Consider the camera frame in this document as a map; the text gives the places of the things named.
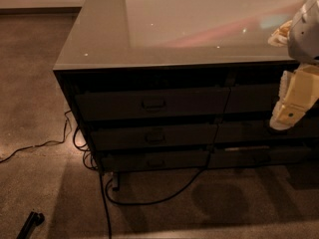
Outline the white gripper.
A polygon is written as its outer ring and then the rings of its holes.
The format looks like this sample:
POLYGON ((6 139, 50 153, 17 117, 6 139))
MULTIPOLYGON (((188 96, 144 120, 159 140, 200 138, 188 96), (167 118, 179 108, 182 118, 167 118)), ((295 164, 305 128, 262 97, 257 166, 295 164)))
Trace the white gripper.
POLYGON ((294 127, 319 100, 319 0, 307 0, 292 21, 277 28, 268 38, 274 47, 288 45, 288 54, 301 64, 294 72, 284 71, 279 100, 269 125, 276 130, 294 127))

